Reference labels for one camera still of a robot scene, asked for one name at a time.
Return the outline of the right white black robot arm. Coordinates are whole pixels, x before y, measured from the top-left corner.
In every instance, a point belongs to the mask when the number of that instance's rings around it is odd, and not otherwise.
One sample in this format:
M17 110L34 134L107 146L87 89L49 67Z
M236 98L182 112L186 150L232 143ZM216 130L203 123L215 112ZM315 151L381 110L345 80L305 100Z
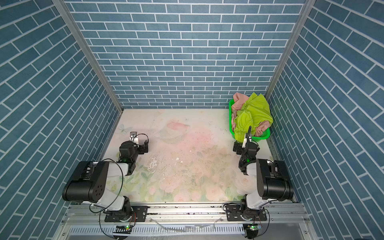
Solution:
M246 194L240 203L239 214L245 221L266 219L263 210L272 202L292 200L294 187L283 161L258 159L258 143L234 142L233 151L240 155L239 169L244 176L256 180L257 189Z

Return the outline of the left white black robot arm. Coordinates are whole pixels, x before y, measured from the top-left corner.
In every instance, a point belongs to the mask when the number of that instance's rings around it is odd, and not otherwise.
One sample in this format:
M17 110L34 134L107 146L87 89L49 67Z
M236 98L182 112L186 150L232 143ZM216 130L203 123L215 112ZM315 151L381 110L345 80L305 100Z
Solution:
M104 159L99 162L81 161L66 186L62 198L68 202L89 202L99 207L95 213L104 213L106 223L133 224L144 222L147 217L147 206L132 206L127 196L122 196L124 183L121 182L119 192L106 189L107 178L130 176L136 168L139 155L149 152L149 140L139 144L138 137L132 135L119 148L119 159Z

